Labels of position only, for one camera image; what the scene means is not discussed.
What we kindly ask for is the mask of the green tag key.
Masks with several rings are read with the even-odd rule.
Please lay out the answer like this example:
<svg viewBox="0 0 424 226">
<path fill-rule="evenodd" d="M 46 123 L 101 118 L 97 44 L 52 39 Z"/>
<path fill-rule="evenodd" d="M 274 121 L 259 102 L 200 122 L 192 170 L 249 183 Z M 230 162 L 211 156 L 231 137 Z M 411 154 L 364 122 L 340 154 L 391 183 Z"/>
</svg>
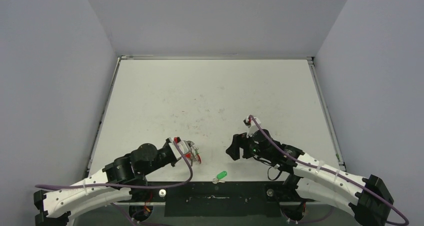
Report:
<svg viewBox="0 0 424 226">
<path fill-rule="evenodd" d="M 225 181 L 223 180 L 223 178 L 225 178 L 228 175 L 227 171 L 221 171 L 220 173 L 218 173 L 213 179 L 212 179 L 212 183 L 213 184 L 218 184 L 218 183 L 224 183 Z"/>
</svg>

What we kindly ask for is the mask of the silver keyring with red grip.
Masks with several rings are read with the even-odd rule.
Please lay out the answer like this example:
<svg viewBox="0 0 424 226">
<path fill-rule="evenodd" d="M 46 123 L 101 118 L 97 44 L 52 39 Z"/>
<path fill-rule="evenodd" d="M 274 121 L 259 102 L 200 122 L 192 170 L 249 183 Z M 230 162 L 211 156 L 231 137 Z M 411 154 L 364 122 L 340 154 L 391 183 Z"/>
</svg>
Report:
<svg viewBox="0 0 424 226">
<path fill-rule="evenodd" d="M 186 141 L 189 152 L 185 155 L 187 159 L 190 161 L 190 166 L 200 165 L 202 163 L 201 156 L 199 154 L 199 148 L 195 145 L 194 142 L 187 140 Z"/>
</svg>

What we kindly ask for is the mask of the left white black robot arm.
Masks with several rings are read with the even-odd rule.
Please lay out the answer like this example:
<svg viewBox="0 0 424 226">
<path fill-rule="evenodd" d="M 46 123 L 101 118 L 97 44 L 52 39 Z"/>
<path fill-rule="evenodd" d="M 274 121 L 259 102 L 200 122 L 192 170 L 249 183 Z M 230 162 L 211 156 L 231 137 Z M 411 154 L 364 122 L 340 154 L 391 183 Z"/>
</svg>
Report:
<svg viewBox="0 0 424 226">
<path fill-rule="evenodd" d="M 37 226 L 66 226 L 78 216 L 120 201 L 144 201 L 153 190 L 165 190 L 187 184 L 193 178 L 193 162 L 198 148 L 180 137 L 166 139 L 161 148 L 144 143 L 116 158 L 94 174 L 70 186 L 38 185 L 33 202 L 39 213 Z M 190 176 L 170 185 L 149 185 L 146 176 L 167 165 L 184 160 Z"/>
</svg>

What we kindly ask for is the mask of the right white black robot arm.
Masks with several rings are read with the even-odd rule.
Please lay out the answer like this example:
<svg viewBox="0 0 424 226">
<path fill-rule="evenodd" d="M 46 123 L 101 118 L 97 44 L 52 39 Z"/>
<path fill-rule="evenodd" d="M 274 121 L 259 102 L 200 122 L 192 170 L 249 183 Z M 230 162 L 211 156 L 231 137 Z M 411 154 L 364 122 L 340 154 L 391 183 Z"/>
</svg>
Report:
<svg viewBox="0 0 424 226">
<path fill-rule="evenodd" d="M 226 154 L 234 161 L 256 159 L 289 176 L 282 193 L 325 203 L 352 215 L 361 226 L 384 226 L 394 204 L 384 181 L 350 174 L 317 160 L 301 149 L 272 139 L 268 130 L 235 134 Z"/>
</svg>

